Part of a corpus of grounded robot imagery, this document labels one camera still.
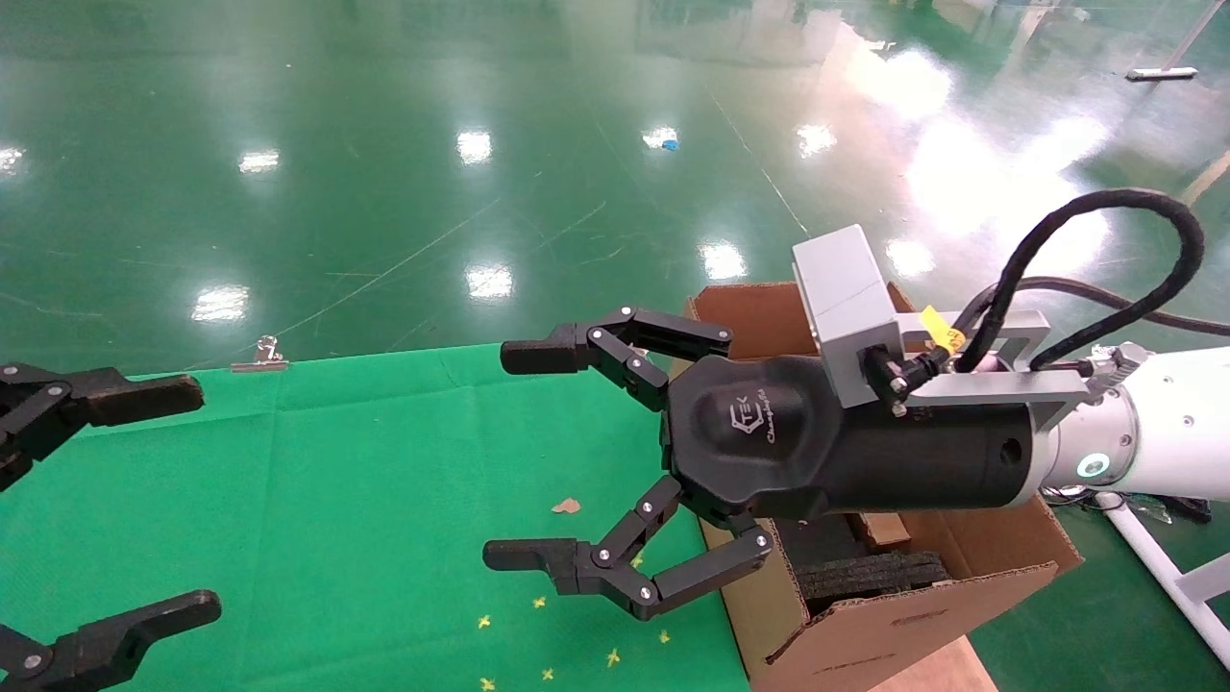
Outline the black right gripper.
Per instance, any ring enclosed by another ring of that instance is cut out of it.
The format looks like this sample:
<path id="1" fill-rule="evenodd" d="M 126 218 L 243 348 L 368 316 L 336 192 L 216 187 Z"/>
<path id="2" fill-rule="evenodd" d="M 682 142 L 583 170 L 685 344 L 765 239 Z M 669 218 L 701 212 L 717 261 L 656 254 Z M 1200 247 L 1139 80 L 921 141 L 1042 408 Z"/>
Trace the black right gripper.
<path id="1" fill-rule="evenodd" d="M 665 408 L 672 476 L 598 543 L 490 540 L 483 565 L 541 572 L 558 596 L 601 595 L 646 622 L 759 570 L 775 543 L 754 517 L 1015 506 L 1028 498 L 1034 433 L 1025 404 L 925 407 L 904 415 L 879 402 L 845 408 L 820 359 L 732 360 L 732 340 L 729 327 L 616 309 L 556 324 L 540 340 L 502 342 L 506 372 L 594 369 L 647 411 Z M 692 364 L 669 383 L 649 352 Z M 732 540 L 643 574 L 633 558 L 681 503 Z"/>

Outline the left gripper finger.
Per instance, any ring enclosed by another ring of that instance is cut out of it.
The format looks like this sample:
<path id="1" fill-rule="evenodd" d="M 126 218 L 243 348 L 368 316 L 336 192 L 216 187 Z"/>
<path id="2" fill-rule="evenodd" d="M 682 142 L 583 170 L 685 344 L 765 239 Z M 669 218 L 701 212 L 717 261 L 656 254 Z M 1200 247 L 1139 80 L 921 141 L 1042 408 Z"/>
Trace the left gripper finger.
<path id="1" fill-rule="evenodd" d="M 5 363 L 1 372 L 1 490 L 57 452 L 84 428 L 114 428 L 199 411 L 189 374 L 132 381 L 118 369 L 53 372 Z"/>
<path id="2" fill-rule="evenodd" d="M 194 590 L 109 616 L 46 645 L 1 627 L 2 691 L 102 691 L 135 677 L 157 642 L 221 617 L 212 590 Z"/>

